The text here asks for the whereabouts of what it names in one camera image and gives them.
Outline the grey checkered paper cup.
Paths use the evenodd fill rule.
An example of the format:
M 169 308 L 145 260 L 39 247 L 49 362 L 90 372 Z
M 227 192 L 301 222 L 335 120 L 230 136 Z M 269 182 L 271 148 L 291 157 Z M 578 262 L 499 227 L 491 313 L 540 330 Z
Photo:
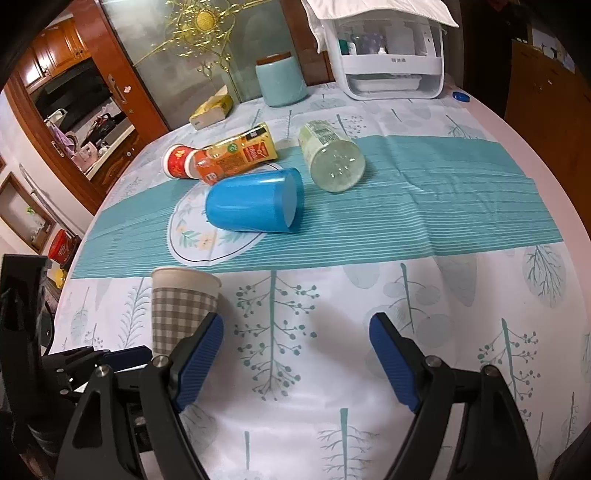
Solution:
M 222 283 L 212 274 L 184 267 L 158 267 L 151 281 L 152 352 L 169 355 L 208 313 L 217 311 Z

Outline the blue plastic cup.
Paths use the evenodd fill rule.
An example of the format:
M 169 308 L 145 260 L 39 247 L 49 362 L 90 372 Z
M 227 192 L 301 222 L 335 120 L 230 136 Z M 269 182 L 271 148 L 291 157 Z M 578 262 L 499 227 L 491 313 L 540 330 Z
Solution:
M 229 177 L 205 200 L 211 225 L 236 232 L 297 233 L 304 217 L 304 183 L 297 169 Z

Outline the red tin container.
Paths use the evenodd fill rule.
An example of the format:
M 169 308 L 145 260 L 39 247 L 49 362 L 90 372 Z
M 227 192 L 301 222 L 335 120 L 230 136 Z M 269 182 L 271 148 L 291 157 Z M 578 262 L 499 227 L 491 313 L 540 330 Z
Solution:
M 75 255 L 80 238 L 65 229 L 59 229 L 53 238 L 48 257 L 61 266 L 66 265 Z

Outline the orange snack canister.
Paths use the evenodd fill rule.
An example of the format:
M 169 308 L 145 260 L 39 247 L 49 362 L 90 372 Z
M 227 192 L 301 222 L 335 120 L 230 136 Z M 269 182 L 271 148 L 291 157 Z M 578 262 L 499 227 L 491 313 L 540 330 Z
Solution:
M 212 186 L 220 180 L 240 175 L 277 158 L 279 156 L 269 126 L 259 123 L 238 135 L 197 150 L 192 156 L 191 165 L 197 178 Z

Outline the patterned teal tablecloth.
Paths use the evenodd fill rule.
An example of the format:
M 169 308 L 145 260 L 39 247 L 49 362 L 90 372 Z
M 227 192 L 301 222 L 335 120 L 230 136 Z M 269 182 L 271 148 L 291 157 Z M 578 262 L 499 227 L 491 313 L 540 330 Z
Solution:
M 207 186 L 164 173 L 172 145 L 261 122 L 280 168 L 304 171 L 297 134 L 311 120 L 354 139 L 367 169 L 342 194 L 305 179 L 297 233 L 212 228 Z M 290 107 L 253 100 L 153 141 L 89 227 L 54 349 L 149 344 L 161 266 L 221 279 L 221 351 L 182 417 L 215 479 L 384 476 L 413 416 L 370 347 L 378 312 L 451 366 L 500 369 L 541 476 L 589 424 L 588 235 L 541 158 L 477 101 L 359 102 L 325 84 Z

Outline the wooden kitchen cabinet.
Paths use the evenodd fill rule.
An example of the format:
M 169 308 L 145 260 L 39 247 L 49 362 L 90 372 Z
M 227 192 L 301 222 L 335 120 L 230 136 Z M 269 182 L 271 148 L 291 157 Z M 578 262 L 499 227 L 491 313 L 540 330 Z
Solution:
M 62 185 L 90 213 L 140 150 L 168 132 L 99 1 L 4 1 L 8 103 Z

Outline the clear green glass jar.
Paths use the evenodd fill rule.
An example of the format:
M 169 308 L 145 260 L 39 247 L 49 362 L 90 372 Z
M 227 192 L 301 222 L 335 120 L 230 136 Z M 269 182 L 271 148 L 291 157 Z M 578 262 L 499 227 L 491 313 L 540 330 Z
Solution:
M 360 182 L 366 170 L 366 158 L 348 136 L 332 128 L 325 120 L 311 120 L 298 132 L 315 185 L 329 193 L 341 193 Z

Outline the yellow tissue box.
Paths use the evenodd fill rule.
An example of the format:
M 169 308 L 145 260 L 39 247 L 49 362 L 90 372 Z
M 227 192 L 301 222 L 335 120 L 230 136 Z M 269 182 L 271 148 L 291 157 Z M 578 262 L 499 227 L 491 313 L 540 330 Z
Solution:
M 201 130 L 228 118 L 232 108 L 232 97 L 228 88 L 223 86 L 193 112 L 189 122 L 195 129 Z

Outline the small blue cap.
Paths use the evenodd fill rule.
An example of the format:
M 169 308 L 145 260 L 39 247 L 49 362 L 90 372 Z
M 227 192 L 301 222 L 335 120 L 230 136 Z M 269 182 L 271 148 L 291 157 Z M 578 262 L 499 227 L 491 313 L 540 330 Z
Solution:
M 460 102 L 469 103 L 471 101 L 470 96 L 464 92 L 461 92 L 461 91 L 454 91 L 452 93 L 452 96 L 455 100 L 460 101 Z

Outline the teal ceramic canister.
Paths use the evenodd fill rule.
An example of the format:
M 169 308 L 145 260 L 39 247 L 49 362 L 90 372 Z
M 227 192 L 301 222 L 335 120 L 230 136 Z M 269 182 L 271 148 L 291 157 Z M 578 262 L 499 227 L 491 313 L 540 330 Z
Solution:
M 256 61 L 264 103 L 270 107 L 293 105 L 308 96 L 300 64 L 290 52 L 273 54 Z

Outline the gold door ornament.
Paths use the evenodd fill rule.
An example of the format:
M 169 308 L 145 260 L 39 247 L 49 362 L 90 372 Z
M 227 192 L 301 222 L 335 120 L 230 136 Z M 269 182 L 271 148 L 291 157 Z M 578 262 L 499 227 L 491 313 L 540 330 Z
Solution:
M 252 1 L 165 1 L 168 8 L 163 30 L 164 39 L 132 63 L 138 66 L 147 58 L 163 51 L 172 51 L 184 59 L 197 59 L 197 72 L 208 80 L 215 68 L 228 76 L 230 89 L 242 101 L 238 85 L 230 72 L 232 55 L 230 37 L 240 12 L 267 4 Z

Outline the white countertop appliance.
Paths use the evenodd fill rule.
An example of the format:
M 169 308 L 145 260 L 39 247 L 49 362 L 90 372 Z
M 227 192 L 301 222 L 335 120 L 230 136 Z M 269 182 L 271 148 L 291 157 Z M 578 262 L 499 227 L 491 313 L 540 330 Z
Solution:
M 356 100 L 432 99 L 444 87 L 442 25 L 375 10 L 322 20 L 335 82 Z

